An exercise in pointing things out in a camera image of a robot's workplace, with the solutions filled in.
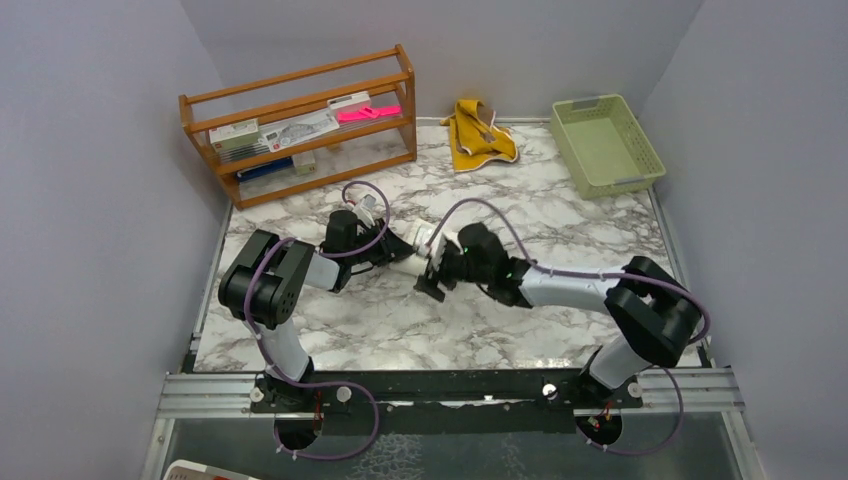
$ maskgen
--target green basket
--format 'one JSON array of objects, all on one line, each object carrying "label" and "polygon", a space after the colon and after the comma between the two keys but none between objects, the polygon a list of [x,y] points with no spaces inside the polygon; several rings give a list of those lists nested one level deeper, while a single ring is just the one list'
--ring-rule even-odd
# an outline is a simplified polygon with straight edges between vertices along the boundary
[{"label": "green basket", "polygon": [[665,167],[621,95],[556,102],[551,133],[583,199],[649,188]]}]

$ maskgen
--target wooden rack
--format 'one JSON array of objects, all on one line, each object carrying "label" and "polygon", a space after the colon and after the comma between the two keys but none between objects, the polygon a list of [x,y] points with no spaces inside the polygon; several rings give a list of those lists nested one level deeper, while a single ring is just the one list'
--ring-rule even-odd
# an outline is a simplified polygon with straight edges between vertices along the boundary
[{"label": "wooden rack", "polygon": [[[223,115],[209,120],[195,121],[192,105],[208,102],[210,100],[220,99],[231,95],[256,90],[260,88],[278,85],[292,80],[302,79],[313,75],[341,70],[361,65],[383,58],[395,57],[400,65],[400,72],[366,80],[343,87],[326,90],[320,93],[314,93],[291,100],[265,105],[257,108],[250,108],[237,113]],[[207,132],[211,128],[230,125],[232,123],[258,119],[260,125],[276,122],[286,118],[303,115],[306,113],[321,110],[327,107],[327,100],[350,95],[356,92],[367,91],[371,97],[394,92],[398,102],[403,110],[401,117],[387,117],[371,122],[363,122],[359,124],[348,124],[345,127],[329,132],[312,140],[299,143],[297,145],[285,148],[278,152],[264,153],[243,160],[232,162],[221,162],[218,154],[209,145]],[[204,93],[187,97],[180,95],[180,118],[182,119],[183,130],[191,141],[192,145],[197,149],[197,152],[203,158],[206,165],[212,170],[218,178],[219,183],[223,187],[227,196],[233,202],[233,205],[238,209],[252,207],[274,199],[282,198],[295,193],[300,193],[306,190],[317,188],[330,183],[346,180],[351,177],[370,173],[382,168],[397,165],[403,162],[415,161],[417,158],[417,143],[415,133],[415,73],[412,69],[412,64],[406,56],[401,45],[395,45],[391,50],[372,53],[361,57],[351,58],[341,62],[331,63],[321,67],[310,68],[299,72],[280,75],[277,77],[259,80],[256,82],[246,83],[235,87],[224,88],[214,92]],[[406,146],[407,153],[389,158],[387,160],[375,161],[363,166],[353,168],[344,172],[333,173],[321,178],[308,178],[303,183],[282,188],[277,191],[265,193],[252,198],[242,199],[239,183],[236,181],[236,172],[263,165],[274,160],[278,160],[290,155],[314,150],[321,147],[327,147],[339,144],[344,141],[354,138],[371,135],[377,132],[382,132],[391,129],[398,129],[403,143]]]}]

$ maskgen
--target marble table top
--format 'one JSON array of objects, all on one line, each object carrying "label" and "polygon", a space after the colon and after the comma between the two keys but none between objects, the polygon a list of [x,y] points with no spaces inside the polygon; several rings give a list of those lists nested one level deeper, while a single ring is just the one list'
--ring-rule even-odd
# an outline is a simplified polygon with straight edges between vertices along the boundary
[{"label": "marble table top", "polygon": [[[547,125],[514,126],[512,133],[521,153],[516,164],[494,163],[475,172],[454,174],[447,129],[419,127],[417,162],[360,179],[385,192],[391,203],[390,227],[401,236],[418,217],[437,223],[456,201],[482,197],[505,212],[541,263],[563,268],[601,267],[623,265],[633,255],[646,255],[671,271],[647,192],[581,200]],[[396,148],[397,142],[380,142],[348,150],[346,156],[385,154],[383,150]],[[320,243],[329,213],[340,206],[342,185],[233,210],[196,371],[258,371],[264,367],[247,328],[218,303],[220,277],[257,228]],[[351,189],[355,198],[366,191]],[[517,254],[509,233],[483,206],[461,207],[448,225],[458,230],[474,221],[484,221],[499,234],[506,249]],[[316,368],[580,367],[598,346],[618,334],[607,315],[563,307],[509,308],[474,285],[459,285],[448,292],[444,303],[438,303],[414,291],[414,282],[411,276],[375,269],[353,277],[338,294],[305,287],[292,319]],[[687,350],[680,365],[700,365],[694,349]]]}]

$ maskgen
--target yellow cloth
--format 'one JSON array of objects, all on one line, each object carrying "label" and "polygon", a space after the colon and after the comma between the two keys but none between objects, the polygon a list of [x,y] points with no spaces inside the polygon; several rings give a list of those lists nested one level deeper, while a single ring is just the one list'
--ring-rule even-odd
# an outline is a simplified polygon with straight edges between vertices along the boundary
[{"label": "yellow cloth", "polygon": [[454,114],[442,120],[442,125],[449,128],[456,172],[477,170],[490,160],[518,160],[512,137],[495,126],[495,111],[479,100],[459,99]]}]

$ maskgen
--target wall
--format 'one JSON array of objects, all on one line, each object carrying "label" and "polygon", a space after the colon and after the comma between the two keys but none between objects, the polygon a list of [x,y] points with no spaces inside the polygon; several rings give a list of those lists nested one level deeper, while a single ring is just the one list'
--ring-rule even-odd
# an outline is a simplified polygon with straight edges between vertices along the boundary
[{"label": "wall", "polygon": [[848,3],[706,0],[641,116],[767,474],[844,478]]},{"label": "wall", "polygon": [[[442,116],[460,96],[480,95],[503,116],[549,117],[554,101],[609,92],[638,112],[701,0],[182,3],[228,86],[401,43],[416,70],[418,115]],[[362,79],[315,78],[245,94],[236,106]]]},{"label": "wall", "polygon": [[220,88],[171,0],[0,16],[3,478],[137,478],[225,202],[177,95]]}]

